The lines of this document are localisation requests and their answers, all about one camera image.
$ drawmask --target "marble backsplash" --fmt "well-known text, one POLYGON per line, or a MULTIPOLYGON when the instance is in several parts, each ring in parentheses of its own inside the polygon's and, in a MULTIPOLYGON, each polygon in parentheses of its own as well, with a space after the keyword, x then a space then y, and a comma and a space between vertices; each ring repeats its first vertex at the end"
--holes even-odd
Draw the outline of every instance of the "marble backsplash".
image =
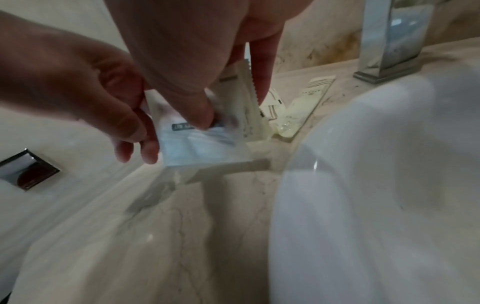
MULTIPOLYGON (((275 72, 355 59, 359 55, 362 0, 314 0, 289 21, 280 42, 275 72)), ((436 6, 426 44, 480 36, 480 1, 449 0, 436 6)))

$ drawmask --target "person's left hand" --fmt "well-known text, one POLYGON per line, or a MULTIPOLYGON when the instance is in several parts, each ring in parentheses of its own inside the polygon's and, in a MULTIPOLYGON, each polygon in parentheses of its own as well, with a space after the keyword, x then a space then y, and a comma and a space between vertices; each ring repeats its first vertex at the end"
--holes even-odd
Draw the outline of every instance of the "person's left hand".
POLYGON ((85 121, 110 136, 119 161, 128 162, 140 142, 144 162, 157 162, 146 83, 129 54, 2 12, 0 28, 0 105, 85 121))

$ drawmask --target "sink basin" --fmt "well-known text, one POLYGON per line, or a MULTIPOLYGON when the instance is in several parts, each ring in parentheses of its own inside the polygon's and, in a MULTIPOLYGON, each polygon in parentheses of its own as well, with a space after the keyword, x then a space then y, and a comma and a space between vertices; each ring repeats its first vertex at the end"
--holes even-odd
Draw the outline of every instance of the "sink basin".
POLYGON ((270 232, 271 300, 480 302, 480 60, 378 87, 290 161, 270 232))

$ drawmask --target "faucet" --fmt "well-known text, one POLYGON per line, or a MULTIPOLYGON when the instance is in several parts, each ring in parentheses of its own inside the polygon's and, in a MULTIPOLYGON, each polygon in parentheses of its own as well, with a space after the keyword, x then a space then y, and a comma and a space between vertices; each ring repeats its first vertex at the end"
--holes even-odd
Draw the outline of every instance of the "faucet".
POLYGON ((418 71, 435 4, 445 0, 365 0, 358 72, 377 84, 418 71))

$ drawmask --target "beige countertop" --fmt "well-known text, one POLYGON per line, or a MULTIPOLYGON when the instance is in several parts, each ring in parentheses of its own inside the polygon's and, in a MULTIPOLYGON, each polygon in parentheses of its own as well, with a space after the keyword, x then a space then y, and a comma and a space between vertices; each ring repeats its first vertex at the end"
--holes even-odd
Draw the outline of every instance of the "beige countertop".
MULTIPOLYGON (((427 48, 425 70, 480 56, 480 39, 427 48)), ((336 75, 292 142, 256 144, 258 160, 175 174, 142 166, 37 241, 11 304, 267 303, 275 193, 290 156, 325 117, 373 86, 356 61, 276 75, 288 103, 313 77, 336 75)))

